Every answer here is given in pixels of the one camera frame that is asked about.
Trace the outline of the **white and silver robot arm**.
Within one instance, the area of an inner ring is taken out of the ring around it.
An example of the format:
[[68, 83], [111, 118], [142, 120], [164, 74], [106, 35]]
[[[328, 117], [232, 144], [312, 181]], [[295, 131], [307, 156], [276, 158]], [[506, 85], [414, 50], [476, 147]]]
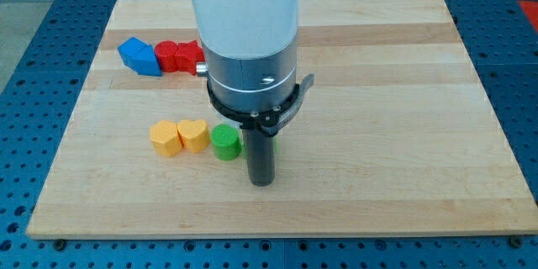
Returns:
[[298, 0], [192, 0], [208, 87], [242, 113], [281, 105], [296, 82]]

